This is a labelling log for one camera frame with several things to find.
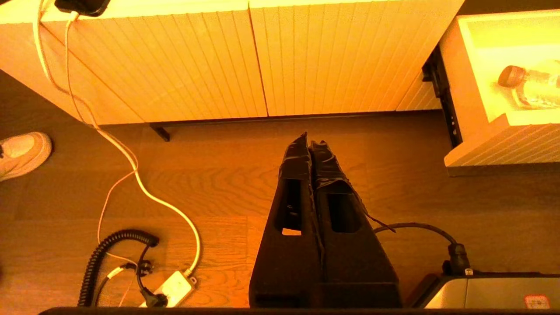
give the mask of sneaker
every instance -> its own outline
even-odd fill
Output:
[[[51,150],[49,136],[41,132],[0,140],[0,182],[38,168]]]

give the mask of open drawer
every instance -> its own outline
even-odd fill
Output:
[[[560,161],[560,109],[522,109],[497,83],[510,64],[560,61],[560,10],[458,16],[440,49],[462,138],[448,168]]]

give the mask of black cabinet leg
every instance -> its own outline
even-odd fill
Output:
[[[152,128],[165,142],[169,142],[169,133],[163,127],[159,127],[157,124],[151,123],[150,128]]]

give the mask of wall socket adapter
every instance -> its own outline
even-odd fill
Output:
[[[186,278],[182,272],[177,270],[153,293],[165,294],[167,297],[166,307],[175,307],[194,290],[196,283],[195,277]],[[142,303],[140,307],[146,307],[146,302]]]

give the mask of coiled cord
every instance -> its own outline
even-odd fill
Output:
[[[82,287],[80,289],[80,299],[78,300],[78,306],[91,306],[94,298],[97,275],[99,273],[101,263],[103,262],[103,258],[105,258],[105,255],[113,245],[127,239],[137,240],[141,243],[144,243],[148,247],[154,247],[160,241],[158,237],[155,237],[149,233],[132,229],[117,231],[105,238],[94,250],[90,260],[87,263],[86,272],[83,275]]]

